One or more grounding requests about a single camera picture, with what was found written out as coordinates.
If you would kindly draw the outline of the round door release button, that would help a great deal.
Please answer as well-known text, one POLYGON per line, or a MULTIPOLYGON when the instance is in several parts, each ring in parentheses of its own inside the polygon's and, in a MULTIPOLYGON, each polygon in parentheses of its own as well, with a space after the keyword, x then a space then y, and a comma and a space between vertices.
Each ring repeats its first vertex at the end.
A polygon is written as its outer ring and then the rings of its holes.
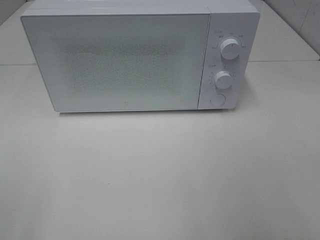
POLYGON ((223 94, 215 94, 210 98, 210 103, 216 107, 223 106, 225 102, 226 102, 226 97, 223 94))

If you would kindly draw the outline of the white timer knob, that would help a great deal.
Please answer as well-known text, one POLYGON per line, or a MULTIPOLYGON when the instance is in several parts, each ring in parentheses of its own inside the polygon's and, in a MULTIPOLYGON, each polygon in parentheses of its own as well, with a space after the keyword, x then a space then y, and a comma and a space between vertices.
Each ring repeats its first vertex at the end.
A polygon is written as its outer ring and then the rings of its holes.
POLYGON ((233 84, 233 77, 229 71, 220 71, 214 77, 215 87, 218 89, 228 89, 233 84))

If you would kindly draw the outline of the white microwave door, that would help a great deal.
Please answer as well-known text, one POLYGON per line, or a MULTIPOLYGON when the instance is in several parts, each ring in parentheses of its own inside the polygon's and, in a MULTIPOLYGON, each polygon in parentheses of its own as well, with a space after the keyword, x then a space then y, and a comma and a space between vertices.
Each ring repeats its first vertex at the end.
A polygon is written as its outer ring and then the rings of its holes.
POLYGON ((198 107, 208 14, 23 16, 56 112, 198 107))

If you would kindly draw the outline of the white microwave oven body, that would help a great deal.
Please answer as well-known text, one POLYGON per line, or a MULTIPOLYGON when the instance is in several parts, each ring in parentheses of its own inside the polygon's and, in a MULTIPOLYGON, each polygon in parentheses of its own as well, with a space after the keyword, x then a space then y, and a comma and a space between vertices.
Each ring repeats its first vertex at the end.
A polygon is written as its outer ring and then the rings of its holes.
POLYGON ((247 0, 36 0, 21 18, 200 14, 209 15, 209 23, 198 106, 196 109, 172 111, 233 109, 244 84, 245 71, 260 20, 260 13, 247 0), (240 40, 241 49, 237 58, 226 60, 221 56, 219 44, 231 36, 240 40), (218 89, 215 86, 214 76, 220 71, 228 71, 233 78, 232 85, 227 89, 218 89), (211 97, 216 94, 226 97, 221 107, 210 103, 211 97))

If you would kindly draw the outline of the upper white power knob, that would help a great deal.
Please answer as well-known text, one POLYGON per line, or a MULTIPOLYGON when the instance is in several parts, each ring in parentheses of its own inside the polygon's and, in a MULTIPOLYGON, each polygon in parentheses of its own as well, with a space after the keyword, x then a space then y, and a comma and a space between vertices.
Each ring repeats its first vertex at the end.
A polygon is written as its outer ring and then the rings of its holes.
POLYGON ((241 41, 237 37, 226 37, 219 43, 220 55, 225 60, 233 60, 239 56, 241 47, 241 41))

